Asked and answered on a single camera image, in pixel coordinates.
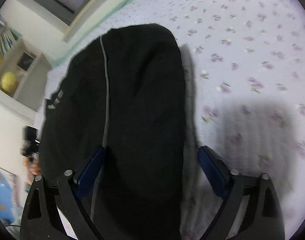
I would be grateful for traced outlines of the person's left hand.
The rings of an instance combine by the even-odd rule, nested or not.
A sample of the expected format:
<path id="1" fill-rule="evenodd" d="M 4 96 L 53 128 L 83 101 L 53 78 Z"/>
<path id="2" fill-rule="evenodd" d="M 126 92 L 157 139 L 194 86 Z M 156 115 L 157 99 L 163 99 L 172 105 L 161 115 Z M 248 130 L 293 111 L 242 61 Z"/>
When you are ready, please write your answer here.
<path id="1" fill-rule="evenodd" d="M 38 176 L 42 174 L 39 157 L 35 157 L 33 160 L 28 157 L 23 157 L 23 165 L 26 167 L 28 177 L 31 177 L 32 175 Z"/>

